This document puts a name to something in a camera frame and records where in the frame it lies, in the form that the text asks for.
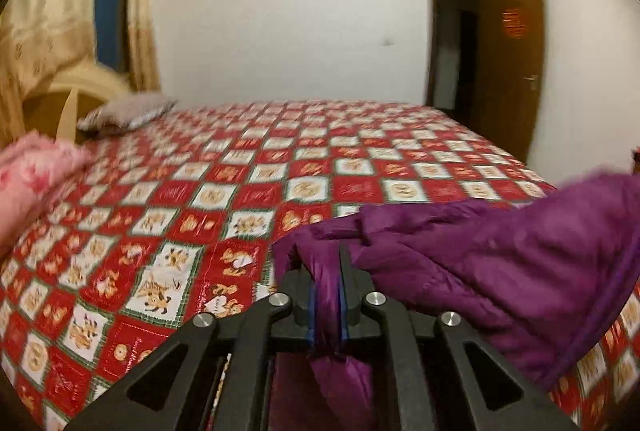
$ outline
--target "purple puffer jacket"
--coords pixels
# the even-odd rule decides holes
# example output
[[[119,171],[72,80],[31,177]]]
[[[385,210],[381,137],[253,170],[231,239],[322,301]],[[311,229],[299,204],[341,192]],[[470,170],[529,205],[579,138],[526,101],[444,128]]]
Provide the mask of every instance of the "purple puffer jacket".
[[[519,210],[483,200],[364,205],[277,241],[278,278],[302,261],[315,279],[321,353],[278,359],[274,431],[375,429],[369,368],[334,353],[341,241],[377,290],[424,313],[460,313],[549,389],[607,331],[640,276],[640,176],[597,175]]]

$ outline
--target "brown wooden door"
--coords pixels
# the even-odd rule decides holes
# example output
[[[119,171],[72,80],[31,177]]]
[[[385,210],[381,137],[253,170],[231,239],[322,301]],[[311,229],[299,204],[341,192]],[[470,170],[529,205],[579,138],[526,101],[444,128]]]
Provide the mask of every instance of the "brown wooden door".
[[[543,0],[480,0],[470,127],[526,162],[545,51]]]

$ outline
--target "patterned curtain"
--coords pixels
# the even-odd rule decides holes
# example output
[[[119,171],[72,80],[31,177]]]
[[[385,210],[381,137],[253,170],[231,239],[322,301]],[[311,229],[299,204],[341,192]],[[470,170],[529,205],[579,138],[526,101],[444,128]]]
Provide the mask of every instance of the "patterned curtain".
[[[24,133],[31,91],[94,57],[94,0],[9,0],[0,15],[0,146]]]
[[[130,81],[136,91],[160,89],[149,0],[127,0]]]

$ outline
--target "metal bolt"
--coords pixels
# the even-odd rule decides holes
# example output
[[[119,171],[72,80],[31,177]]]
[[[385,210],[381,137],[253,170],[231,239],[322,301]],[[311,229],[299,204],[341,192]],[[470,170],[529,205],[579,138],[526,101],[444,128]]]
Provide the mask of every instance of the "metal bolt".
[[[193,317],[193,324],[198,328],[207,328],[213,324],[213,315],[209,312],[200,312]]]
[[[380,306],[386,303],[386,296],[382,292],[369,292],[365,299],[367,303],[373,306]]]
[[[284,292],[276,292],[269,296],[269,304],[273,306],[284,306],[289,303],[289,296]]]
[[[455,312],[444,312],[440,316],[440,320],[447,326],[458,326],[460,321],[462,321],[462,318],[460,317],[460,314]]]

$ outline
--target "bed sheet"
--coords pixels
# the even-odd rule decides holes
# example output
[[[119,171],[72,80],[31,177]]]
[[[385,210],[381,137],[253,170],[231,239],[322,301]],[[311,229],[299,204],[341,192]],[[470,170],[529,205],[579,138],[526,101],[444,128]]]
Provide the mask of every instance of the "bed sheet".
[[[61,428],[183,321],[273,291],[270,242],[366,203],[552,189],[442,112],[375,102],[272,102],[177,111],[89,144],[97,161],[1,268],[1,364],[34,418]],[[596,429],[636,383],[635,296],[551,393]]]

